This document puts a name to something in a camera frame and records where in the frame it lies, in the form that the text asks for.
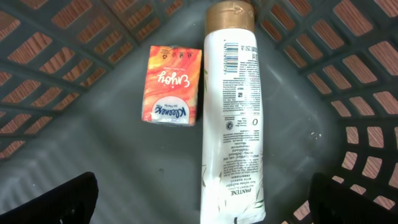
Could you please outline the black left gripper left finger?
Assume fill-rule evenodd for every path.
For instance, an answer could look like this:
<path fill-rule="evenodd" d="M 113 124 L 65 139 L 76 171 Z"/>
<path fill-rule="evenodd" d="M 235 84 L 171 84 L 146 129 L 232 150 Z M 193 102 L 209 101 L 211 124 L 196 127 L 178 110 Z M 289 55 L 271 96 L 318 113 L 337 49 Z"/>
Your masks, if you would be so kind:
<path fill-rule="evenodd" d="M 89 224 L 99 195 L 98 181 L 85 172 L 1 215 L 5 224 Z"/>

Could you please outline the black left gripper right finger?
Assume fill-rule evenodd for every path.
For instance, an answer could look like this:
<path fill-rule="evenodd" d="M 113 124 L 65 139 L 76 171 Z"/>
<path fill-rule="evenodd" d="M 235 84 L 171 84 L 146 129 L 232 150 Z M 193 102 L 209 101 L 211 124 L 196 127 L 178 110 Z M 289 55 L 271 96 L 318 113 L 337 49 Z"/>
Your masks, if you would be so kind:
<path fill-rule="evenodd" d="M 397 223 L 397 214 L 322 173 L 312 176 L 308 203 L 314 224 Z"/>

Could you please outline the white gold-capped shampoo bottle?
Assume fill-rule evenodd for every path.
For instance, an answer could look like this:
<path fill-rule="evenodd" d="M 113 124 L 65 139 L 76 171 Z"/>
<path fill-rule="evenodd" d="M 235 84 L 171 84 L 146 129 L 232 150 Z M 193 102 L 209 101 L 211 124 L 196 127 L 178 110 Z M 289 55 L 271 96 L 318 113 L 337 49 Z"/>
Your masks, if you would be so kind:
<path fill-rule="evenodd" d="M 263 106 L 254 8 L 221 1 L 206 12 L 202 223 L 257 223 L 266 216 Z"/>

